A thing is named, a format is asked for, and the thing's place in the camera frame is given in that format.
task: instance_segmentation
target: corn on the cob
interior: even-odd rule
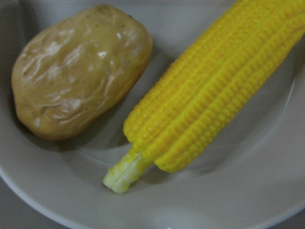
[[[194,160],[305,33],[305,0],[239,0],[192,44],[124,123],[132,147],[103,182],[123,193],[155,163]]]

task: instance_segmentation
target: wrinkled potato skin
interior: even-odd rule
[[[118,103],[152,52],[147,30],[122,11],[99,5],[39,33],[12,71],[19,120],[49,140],[77,135]]]

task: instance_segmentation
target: ceramic plate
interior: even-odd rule
[[[258,229],[305,207],[305,70],[300,42],[237,117],[194,163],[155,167],[124,195],[102,177],[130,145],[122,124],[162,72],[232,0],[105,0],[142,22],[154,50],[130,93],[70,140],[41,140],[16,118],[10,73],[42,29],[97,0],[0,3],[0,173],[33,208],[73,229]]]

